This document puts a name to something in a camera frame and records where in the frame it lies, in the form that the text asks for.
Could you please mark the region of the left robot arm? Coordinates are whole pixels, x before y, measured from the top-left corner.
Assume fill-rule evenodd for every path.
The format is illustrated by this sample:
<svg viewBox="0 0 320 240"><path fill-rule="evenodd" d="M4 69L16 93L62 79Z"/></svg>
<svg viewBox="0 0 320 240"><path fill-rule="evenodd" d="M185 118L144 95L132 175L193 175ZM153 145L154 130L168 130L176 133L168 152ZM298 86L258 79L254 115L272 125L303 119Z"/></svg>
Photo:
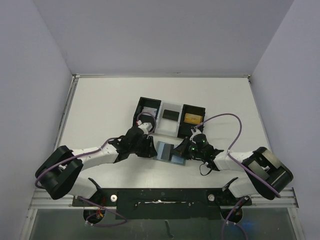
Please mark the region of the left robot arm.
<svg viewBox="0 0 320 240"><path fill-rule="evenodd" d="M151 123L131 127L125 135L107 139L102 146L71 150L58 147L35 173L35 186L46 190L52 199L65 195L91 199L100 194L101 187L92 178L80 173L104 164L115 164L135 154L140 158L157 155Z"/></svg>

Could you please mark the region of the green leather card holder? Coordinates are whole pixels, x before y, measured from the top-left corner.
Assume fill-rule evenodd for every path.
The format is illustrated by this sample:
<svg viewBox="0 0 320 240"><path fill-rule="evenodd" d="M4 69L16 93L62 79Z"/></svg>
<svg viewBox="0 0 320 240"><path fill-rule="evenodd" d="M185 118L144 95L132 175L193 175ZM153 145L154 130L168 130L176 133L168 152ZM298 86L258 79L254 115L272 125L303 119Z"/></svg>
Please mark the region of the green leather card holder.
<svg viewBox="0 0 320 240"><path fill-rule="evenodd" d="M157 154L153 157L153 159L160 162L184 166L186 164L186 160L180 156L173 154L173 150L177 146L177 144L170 144L167 142L159 141L156 144L155 148Z"/></svg>

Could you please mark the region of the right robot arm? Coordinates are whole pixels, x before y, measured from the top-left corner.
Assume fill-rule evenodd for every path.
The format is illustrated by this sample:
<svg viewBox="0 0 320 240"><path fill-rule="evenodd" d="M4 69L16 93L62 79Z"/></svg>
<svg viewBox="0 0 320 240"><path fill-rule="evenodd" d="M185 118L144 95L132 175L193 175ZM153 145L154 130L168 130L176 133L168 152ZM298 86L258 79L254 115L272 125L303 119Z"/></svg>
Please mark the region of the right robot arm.
<svg viewBox="0 0 320 240"><path fill-rule="evenodd" d="M210 173L246 173L246 177L232 177L222 188L235 198L259 194L267 200L273 200L294 179L293 173L267 148L259 147L249 152L224 152L210 145L203 133L186 137L171 153L186 160L201 161Z"/></svg>

